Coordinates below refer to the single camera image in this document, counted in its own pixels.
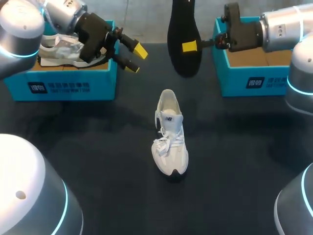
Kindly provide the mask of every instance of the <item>black mat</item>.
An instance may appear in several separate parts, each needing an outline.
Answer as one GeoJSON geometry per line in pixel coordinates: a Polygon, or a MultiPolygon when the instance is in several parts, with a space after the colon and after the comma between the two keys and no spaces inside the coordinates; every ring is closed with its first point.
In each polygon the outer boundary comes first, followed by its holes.
{"type": "Polygon", "coordinates": [[[209,51],[183,79],[166,45],[146,48],[139,74],[119,71],[114,102],[14,103],[1,83],[0,132],[48,158],[80,201],[85,235],[277,235],[276,196],[313,162],[313,117],[282,97],[221,98],[209,51]],[[158,174],[151,154],[164,89],[184,115],[190,165],[180,184],[158,174]]]}

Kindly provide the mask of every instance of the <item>shoe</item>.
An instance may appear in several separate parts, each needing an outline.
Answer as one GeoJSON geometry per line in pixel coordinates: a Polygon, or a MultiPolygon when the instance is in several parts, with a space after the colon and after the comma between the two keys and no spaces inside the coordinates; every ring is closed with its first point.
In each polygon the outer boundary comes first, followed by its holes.
{"type": "Polygon", "coordinates": [[[86,63],[79,58],[84,44],[75,36],[56,34],[43,36],[38,55],[43,67],[70,65],[77,68],[89,68],[99,65],[105,60],[105,51],[101,51],[99,58],[86,63]]]}
{"type": "Polygon", "coordinates": [[[181,179],[188,167],[188,151],[186,149],[183,116],[178,101],[172,90],[164,90],[161,94],[155,114],[161,129],[162,138],[154,140],[152,145],[153,159],[159,170],[173,180],[181,179]]]}

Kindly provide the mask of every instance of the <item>cardboard box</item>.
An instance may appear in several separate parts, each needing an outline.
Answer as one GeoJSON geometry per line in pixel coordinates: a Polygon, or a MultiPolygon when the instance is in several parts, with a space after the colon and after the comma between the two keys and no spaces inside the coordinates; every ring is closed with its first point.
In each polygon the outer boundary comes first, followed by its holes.
{"type": "MultiPolygon", "coordinates": [[[[114,21],[108,21],[114,27],[114,21]]],[[[118,53],[119,43],[115,44],[118,53]]],[[[117,64],[112,59],[88,69],[41,67],[4,80],[15,101],[113,100],[117,64]]]]}
{"type": "MultiPolygon", "coordinates": [[[[241,17],[243,22],[259,17],[241,17]]],[[[225,24],[215,20],[213,37],[225,32],[225,24]]],[[[265,53],[262,48],[229,52],[212,49],[222,96],[284,95],[291,62],[291,50],[265,53]]]]}

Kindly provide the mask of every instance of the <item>shoe box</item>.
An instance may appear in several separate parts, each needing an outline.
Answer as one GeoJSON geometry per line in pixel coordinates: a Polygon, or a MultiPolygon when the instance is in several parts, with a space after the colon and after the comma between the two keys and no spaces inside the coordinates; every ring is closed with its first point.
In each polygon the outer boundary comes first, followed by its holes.
{"type": "MultiPolygon", "coordinates": [[[[114,27],[114,21],[108,21],[114,27]]],[[[119,43],[115,44],[118,53],[119,43]]],[[[4,80],[15,101],[93,101],[115,97],[117,63],[107,63],[86,69],[75,67],[41,67],[4,80]]]]}

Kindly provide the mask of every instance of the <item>shoe insole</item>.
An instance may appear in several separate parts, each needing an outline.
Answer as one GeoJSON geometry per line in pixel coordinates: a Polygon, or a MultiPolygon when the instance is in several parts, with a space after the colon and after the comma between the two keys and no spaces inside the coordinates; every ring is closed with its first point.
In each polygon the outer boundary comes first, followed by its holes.
{"type": "Polygon", "coordinates": [[[177,115],[177,113],[173,109],[165,109],[163,112],[165,114],[177,115]]]}
{"type": "Polygon", "coordinates": [[[182,44],[201,40],[195,21],[195,0],[173,0],[167,47],[175,71],[189,78],[197,74],[202,51],[182,52],[182,44]]]}

